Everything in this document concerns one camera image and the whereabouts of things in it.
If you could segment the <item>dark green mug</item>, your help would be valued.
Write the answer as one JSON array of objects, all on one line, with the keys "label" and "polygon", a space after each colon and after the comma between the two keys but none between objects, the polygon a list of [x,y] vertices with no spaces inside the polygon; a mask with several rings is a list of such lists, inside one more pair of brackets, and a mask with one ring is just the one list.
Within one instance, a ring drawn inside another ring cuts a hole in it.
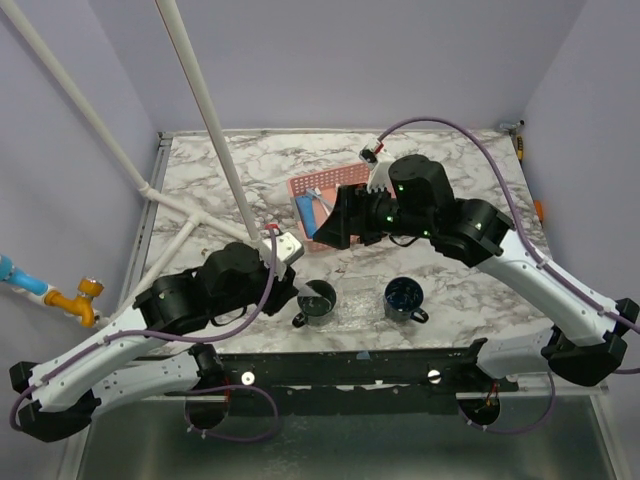
[{"label": "dark green mug", "polygon": [[320,326],[327,323],[333,315],[337,303],[337,292],[330,283],[324,280],[310,280],[307,282],[310,282],[323,296],[297,296],[296,301],[299,312],[292,319],[292,325],[295,328]]}]

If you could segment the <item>pink perforated plastic basket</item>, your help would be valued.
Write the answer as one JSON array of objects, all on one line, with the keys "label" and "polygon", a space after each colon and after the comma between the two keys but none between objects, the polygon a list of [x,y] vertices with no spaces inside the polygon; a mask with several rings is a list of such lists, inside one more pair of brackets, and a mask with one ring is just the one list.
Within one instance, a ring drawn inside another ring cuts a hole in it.
[{"label": "pink perforated plastic basket", "polygon": [[337,197],[337,188],[365,183],[368,176],[368,168],[363,163],[355,163],[294,176],[287,181],[294,217],[306,253],[329,250],[328,246],[314,242],[307,234],[307,229],[310,226],[320,227],[327,219]]}]

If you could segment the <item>dark blue mug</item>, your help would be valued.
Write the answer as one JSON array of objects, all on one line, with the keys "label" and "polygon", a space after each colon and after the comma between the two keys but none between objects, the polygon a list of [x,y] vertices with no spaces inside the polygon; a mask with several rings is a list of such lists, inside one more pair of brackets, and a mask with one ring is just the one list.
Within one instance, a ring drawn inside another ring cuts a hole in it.
[{"label": "dark blue mug", "polygon": [[429,314],[422,309],[424,292],[419,283],[408,277],[391,280],[383,294],[385,316],[394,322],[414,321],[425,324]]}]

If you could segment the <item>white toothpaste tube red cap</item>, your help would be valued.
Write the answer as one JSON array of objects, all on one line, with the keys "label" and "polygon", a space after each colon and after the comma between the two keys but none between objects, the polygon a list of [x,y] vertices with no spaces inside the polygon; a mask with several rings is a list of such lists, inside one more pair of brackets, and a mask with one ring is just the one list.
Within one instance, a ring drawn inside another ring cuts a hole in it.
[{"label": "white toothpaste tube red cap", "polygon": [[310,282],[299,283],[296,288],[298,289],[298,295],[301,297],[322,297],[323,294],[319,292]]}]

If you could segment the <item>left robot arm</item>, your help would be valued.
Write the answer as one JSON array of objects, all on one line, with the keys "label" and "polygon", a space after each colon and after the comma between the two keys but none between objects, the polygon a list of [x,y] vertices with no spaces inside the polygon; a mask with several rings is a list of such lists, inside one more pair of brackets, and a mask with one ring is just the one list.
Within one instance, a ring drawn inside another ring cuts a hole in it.
[{"label": "left robot arm", "polygon": [[301,246],[276,243],[285,266],[271,272],[259,252],[240,242],[211,253],[205,263],[157,278],[106,327],[45,363],[19,362],[10,370],[19,398],[12,429],[43,442],[68,438],[102,414],[136,400],[168,393],[230,393],[229,377],[213,339],[196,332],[224,314],[279,312],[297,290],[292,264]]}]

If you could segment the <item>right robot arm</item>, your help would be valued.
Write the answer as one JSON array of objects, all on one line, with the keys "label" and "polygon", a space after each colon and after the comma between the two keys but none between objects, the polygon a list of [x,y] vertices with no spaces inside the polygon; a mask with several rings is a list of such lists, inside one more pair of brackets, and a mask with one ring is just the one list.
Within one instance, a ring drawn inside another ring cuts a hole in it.
[{"label": "right robot arm", "polygon": [[390,190],[341,186],[315,242],[345,250],[385,236],[426,239],[435,251],[510,287],[553,325],[539,333],[481,342],[460,379],[480,392],[509,375],[551,371],[579,386],[594,386],[616,372],[627,351],[637,303],[614,301],[558,268],[522,238],[513,221],[480,199],[457,199],[444,167],[423,155],[390,164]]}]

